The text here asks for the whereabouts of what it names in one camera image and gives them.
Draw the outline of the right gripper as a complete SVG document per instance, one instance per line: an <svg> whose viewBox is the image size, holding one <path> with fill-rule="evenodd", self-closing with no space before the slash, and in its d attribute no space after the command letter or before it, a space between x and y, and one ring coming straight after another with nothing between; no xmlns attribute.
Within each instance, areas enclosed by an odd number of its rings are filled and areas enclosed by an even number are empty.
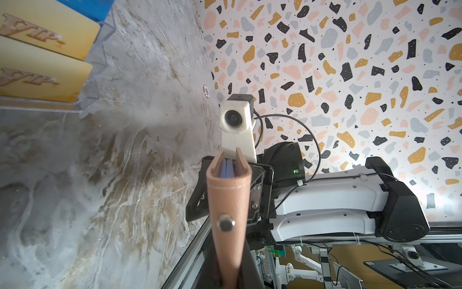
<svg viewBox="0 0 462 289"><path fill-rule="evenodd" d="M209 215L206 171L213 156L202 158L198 182L185 209L186 221L192 222ZM251 249L268 246L270 236L269 222L264 219L274 203L271 197L274 170L271 166L251 164L250 204L247 217L246 241Z"/></svg>

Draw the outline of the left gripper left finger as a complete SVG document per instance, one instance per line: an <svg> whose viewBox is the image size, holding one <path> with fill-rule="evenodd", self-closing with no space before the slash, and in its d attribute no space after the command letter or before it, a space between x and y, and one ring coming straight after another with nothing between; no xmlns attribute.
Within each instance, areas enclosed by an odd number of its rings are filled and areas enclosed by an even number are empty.
<svg viewBox="0 0 462 289"><path fill-rule="evenodd" d="M208 248L208 255L204 263L203 279L203 288L221 288L221 273L213 240L211 240L211 244Z"/></svg>

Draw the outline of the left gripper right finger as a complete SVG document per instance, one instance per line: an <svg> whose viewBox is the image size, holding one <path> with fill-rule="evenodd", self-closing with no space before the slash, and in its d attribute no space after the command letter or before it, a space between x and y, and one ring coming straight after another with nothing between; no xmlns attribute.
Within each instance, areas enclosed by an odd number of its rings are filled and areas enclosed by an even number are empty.
<svg viewBox="0 0 462 289"><path fill-rule="evenodd" d="M241 289L264 289L258 271L256 258L252 255L249 244L244 241L244 250L239 270L239 287Z"/></svg>

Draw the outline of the pink leather card holder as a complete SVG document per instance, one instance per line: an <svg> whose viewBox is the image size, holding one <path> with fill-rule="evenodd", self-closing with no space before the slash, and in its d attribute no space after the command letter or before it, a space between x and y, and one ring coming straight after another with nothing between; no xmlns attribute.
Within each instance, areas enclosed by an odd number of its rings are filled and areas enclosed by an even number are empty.
<svg viewBox="0 0 462 289"><path fill-rule="evenodd" d="M225 153L220 151L206 171L207 195L215 251L223 289L235 289L243 258L250 205L252 169L241 149L232 162L233 178L222 178Z"/></svg>

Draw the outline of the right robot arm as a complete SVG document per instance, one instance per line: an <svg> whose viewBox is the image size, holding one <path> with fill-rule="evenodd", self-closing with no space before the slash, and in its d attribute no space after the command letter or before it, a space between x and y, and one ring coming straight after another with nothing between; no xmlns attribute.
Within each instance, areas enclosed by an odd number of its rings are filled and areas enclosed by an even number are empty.
<svg viewBox="0 0 462 289"><path fill-rule="evenodd" d="M430 230L418 198L380 157L307 181L299 145L283 142L258 155L251 169L246 239L254 250L335 233L407 243Z"/></svg>

